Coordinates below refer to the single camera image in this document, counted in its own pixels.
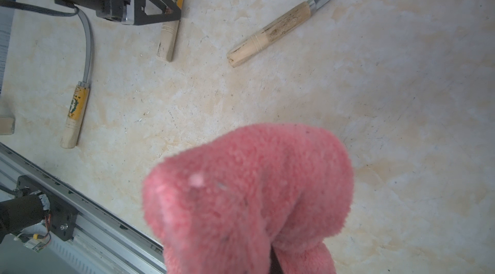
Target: pink towel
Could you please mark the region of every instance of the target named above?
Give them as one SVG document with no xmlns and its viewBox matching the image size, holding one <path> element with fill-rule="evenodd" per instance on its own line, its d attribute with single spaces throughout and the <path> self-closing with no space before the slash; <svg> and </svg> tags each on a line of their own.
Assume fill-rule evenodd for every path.
<svg viewBox="0 0 495 274">
<path fill-rule="evenodd" d="M 256 124 L 165 159 L 146 178 L 145 219 L 168 274 L 332 274 L 323 239 L 350 210 L 343 144 L 303 124 Z"/>
</svg>

